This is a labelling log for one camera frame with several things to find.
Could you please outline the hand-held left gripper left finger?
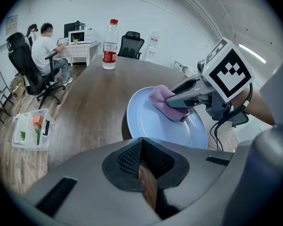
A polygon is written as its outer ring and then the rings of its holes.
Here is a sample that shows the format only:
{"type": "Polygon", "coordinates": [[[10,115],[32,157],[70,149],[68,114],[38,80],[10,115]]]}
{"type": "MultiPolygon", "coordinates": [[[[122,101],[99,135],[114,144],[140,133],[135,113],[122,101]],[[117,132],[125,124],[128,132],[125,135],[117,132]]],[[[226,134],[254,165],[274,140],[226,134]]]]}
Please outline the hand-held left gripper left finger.
{"type": "Polygon", "coordinates": [[[64,226],[151,226],[161,218],[141,192],[115,187],[102,170],[104,159],[133,139],[78,153],[39,179],[24,198],[36,207],[62,178],[76,180],[73,189],[53,217],[44,225],[64,226]]]}

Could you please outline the white water dispenser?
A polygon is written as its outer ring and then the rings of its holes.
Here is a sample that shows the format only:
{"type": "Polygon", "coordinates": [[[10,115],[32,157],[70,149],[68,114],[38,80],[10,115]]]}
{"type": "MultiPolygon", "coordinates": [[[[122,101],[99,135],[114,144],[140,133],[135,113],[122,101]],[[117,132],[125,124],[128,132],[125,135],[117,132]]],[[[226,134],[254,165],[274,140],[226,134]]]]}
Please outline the white water dispenser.
{"type": "Polygon", "coordinates": [[[144,60],[148,62],[152,62],[157,50],[158,40],[159,40],[160,34],[156,31],[152,32],[149,36],[148,43],[146,46],[146,54],[144,56],[144,60]]]}

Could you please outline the big blue plate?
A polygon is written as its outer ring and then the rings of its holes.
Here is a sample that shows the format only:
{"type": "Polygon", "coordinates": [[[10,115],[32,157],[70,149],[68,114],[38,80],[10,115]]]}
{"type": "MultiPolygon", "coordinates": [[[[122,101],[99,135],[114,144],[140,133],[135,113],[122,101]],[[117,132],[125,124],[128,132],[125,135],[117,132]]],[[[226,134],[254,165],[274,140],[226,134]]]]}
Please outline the big blue plate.
{"type": "Polygon", "coordinates": [[[197,111],[184,122],[168,119],[148,99],[153,87],[145,87],[131,97],[126,112],[127,125],[133,138],[148,137],[187,147],[207,149],[205,124],[197,111]]]}

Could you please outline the person's right forearm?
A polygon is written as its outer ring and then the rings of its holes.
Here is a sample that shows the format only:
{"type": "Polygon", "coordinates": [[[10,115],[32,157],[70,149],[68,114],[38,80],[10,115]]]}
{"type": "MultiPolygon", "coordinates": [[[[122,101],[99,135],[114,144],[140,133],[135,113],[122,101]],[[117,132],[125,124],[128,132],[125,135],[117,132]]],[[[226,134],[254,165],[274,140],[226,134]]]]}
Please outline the person's right forearm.
{"type": "MultiPolygon", "coordinates": [[[[240,92],[236,97],[231,100],[231,103],[234,107],[239,107],[244,100],[247,98],[249,94],[250,88],[245,88],[242,92],[240,92]]],[[[270,126],[275,125],[275,121],[273,116],[264,101],[262,95],[257,89],[253,89],[252,97],[248,103],[248,106],[244,109],[245,112],[254,116],[258,120],[269,124],[270,126]]]]}

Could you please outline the plastic water bottle red cap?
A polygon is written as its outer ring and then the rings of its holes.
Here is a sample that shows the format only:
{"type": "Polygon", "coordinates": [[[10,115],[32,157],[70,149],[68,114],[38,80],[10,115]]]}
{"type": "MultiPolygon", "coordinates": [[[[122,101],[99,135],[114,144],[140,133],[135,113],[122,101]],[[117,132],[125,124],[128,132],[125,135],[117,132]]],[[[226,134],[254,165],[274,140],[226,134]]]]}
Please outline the plastic water bottle red cap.
{"type": "Polygon", "coordinates": [[[106,70],[113,70],[116,66],[117,46],[118,46],[118,20],[111,19],[109,28],[103,41],[102,67],[106,70]]]}

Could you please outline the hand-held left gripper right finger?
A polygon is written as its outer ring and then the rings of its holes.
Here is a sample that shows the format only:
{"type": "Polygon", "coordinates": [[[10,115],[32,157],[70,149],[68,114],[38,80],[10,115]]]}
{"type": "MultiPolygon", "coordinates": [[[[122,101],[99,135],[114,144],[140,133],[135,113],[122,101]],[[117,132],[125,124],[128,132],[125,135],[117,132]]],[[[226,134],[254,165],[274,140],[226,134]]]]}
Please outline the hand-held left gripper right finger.
{"type": "Polygon", "coordinates": [[[224,226],[229,195],[217,183],[232,156],[144,138],[141,181],[150,213],[141,214],[141,225],[224,226]]]}

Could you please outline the white countertop appliance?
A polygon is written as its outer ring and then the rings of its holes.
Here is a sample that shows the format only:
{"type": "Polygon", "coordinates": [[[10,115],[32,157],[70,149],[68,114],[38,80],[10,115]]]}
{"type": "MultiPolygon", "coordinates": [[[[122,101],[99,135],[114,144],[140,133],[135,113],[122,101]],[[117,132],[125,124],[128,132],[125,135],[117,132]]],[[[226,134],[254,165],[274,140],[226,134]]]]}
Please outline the white countertop appliance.
{"type": "Polygon", "coordinates": [[[85,35],[84,35],[84,42],[85,43],[93,43],[96,41],[99,41],[99,33],[93,29],[88,29],[85,30],[85,35]]]}

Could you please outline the white perforated tray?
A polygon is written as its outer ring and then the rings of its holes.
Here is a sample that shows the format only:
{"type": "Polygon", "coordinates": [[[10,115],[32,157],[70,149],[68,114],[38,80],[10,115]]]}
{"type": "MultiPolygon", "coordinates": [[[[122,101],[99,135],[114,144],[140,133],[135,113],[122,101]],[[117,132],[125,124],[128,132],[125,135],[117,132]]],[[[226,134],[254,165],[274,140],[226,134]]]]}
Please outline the white perforated tray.
{"type": "Polygon", "coordinates": [[[21,114],[17,121],[14,142],[28,147],[37,146],[35,128],[38,127],[33,124],[33,116],[31,113],[21,114]],[[25,141],[21,141],[20,131],[24,131],[26,133],[25,141]]]}

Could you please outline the black office chair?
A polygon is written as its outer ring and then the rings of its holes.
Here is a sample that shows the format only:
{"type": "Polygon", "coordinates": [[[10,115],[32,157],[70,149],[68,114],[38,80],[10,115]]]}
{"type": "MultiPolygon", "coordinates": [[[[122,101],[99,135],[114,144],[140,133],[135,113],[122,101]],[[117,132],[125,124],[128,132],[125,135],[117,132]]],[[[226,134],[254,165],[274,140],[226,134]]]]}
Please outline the black office chair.
{"type": "Polygon", "coordinates": [[[140,33],[128,31],[121,38],[121,46],[118,53],[119,57],[127,57],[132,59],[140,59],[140,52],[144,45],[144,39],[140,37],[140,33]]]}
{"type": "Polygon", "coordinates": [[[47,97],[52,97],[59,105],[60,100],[55,96],[55,92],[59,88],[65,90],[66,87],[64,85],[57,87],[54,85],[55,75],[59,72],[59,69],[53,68],[53,57],[57,52],[53,52],[46,57],[46,60],[50,63],[50,73],[43,76],[32,59],[29,45],[22,33],[16,32],[10,35],[6,42],[8,57],[18,73],[23,77],[27,93],[36,96],[37,101],[40,102],[38,108],[41,109],[47,97]]]}

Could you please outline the ceiling light strip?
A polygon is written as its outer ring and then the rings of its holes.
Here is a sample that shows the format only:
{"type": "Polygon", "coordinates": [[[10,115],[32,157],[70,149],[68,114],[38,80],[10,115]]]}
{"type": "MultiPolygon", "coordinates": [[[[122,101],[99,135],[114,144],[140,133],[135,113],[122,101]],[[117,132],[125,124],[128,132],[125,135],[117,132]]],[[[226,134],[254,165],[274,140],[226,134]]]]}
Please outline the ceiling light strip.
{"type": "Polygon", "coordinates": [[[256,52],[254,52],[253,50],[249,49],[248,47],[239,44],[239,47],[245,51],[247,51],[248,53],[252,54],[254,57],[256,57],[259,61],[261,61],[262,63],[266,63],[266,60],[264,58],[262,58],[260,55],[258,55],[256,52]]]}

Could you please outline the white microwave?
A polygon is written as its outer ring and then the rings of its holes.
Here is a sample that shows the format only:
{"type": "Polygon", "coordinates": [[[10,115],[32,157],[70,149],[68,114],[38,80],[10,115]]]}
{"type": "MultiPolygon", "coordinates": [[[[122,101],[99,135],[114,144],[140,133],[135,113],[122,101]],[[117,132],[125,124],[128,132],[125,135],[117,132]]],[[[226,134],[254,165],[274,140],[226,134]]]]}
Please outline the white microwave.
{"type": "Polygon", "coordinates": [[[68,43],[74,45],[75,40],[78,44],[85,43],[85,30],[77,30],[68,32],[68,43]]]}

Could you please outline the purple cloth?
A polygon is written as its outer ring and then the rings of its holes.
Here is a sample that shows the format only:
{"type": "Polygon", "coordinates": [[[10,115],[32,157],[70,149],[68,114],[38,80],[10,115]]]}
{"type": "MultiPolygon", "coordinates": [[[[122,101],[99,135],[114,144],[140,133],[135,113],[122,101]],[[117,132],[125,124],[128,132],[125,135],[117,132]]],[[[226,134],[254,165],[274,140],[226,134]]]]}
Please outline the purple cloth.
{"type": "Polygon", "coordinates": [[[148,95],[148,98],[168,119],[183,122],[188,117],[188,109],[173,108],[166,103],[166,100],[174,95],[175,93],[169,90],[167,86],[158,85],[148,95]]]}

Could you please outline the orange block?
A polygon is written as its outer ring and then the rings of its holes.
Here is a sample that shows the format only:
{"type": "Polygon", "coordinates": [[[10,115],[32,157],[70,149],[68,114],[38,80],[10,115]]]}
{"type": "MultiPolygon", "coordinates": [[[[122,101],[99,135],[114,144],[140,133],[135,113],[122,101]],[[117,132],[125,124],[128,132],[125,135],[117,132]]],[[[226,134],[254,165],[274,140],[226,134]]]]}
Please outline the orange block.
{"type": "Polygon", "coordinates": [[[43,124],[43,117],[38,115],[33,117],[33,124],[39,128],[42,127],[43,124]]]}

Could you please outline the wall poster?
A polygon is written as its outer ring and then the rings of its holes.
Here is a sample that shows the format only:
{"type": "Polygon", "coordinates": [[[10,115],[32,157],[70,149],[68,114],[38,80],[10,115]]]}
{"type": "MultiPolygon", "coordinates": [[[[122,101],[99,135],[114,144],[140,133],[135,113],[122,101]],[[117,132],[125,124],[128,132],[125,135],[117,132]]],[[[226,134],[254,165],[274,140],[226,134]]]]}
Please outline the wall poster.
{"type": "Polygon", "coordinates": [[[6,19],[6,36],[17,32],[18,15],[8,16],[6,19]]]}

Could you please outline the clear plastic storage box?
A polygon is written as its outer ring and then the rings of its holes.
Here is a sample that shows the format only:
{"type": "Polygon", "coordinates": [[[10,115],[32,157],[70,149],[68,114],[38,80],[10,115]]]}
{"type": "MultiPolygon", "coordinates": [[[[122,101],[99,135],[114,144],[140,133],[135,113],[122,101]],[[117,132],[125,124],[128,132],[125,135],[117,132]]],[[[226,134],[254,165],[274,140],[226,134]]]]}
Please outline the clear plastic storage box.
{"type": "Polygon", "coordinates": [[[40,135],[40,144],[38,146],[24,146],[22,144],[18,144],[14,142],[14,136],[15,136],[15,130],[14,130],[14,134],[13,134],[13,139],[12,139],[12,146],[13,147],[18,147],[18,148],[22,148],[25,150],[29,150],[29,151],[47,151],[49,149],[50,146],[50,139],[53,133],[53,129],[55,126],[55,121],[53,120],[53,118],[51,117],[49,110],[48,109],[39,109],[39,110],[34,110],[30,112],[32,116],[42,116],[43,117],[43,124],[41,127],[41,135],[40,135]],[[49,132],[47,136],[43,135],[43,132],[45,130],[45,125],[46,125],[46,121],[45,120],[49,120],[50,121],[50,126],[49,126],[49,132]]]}

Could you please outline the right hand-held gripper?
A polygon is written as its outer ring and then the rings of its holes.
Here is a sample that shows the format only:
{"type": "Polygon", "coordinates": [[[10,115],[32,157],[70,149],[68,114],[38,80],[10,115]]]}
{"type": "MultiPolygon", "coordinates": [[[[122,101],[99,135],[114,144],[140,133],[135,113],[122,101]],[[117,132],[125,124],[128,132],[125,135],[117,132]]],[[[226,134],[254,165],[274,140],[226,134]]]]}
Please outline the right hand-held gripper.
{"type": "MultiPolygon", "coordinates": [[[[212,120],[221,126],[232,121],[234,126],[243,124],[235,122],[238,115],[246,116],[244,109],[249,105],[253,95],[255,76],[242,53],[229,39],[223,37],[209,52],[205,59],[197,64],[204,83],[213,88],[206,104],[206,110],[212,120]]],[[[198,101],[199,92],[189,91],[199,79],[187,78],[171,91],[174,96],[166,99],[172,108],[191,108],[198,101]]]]}

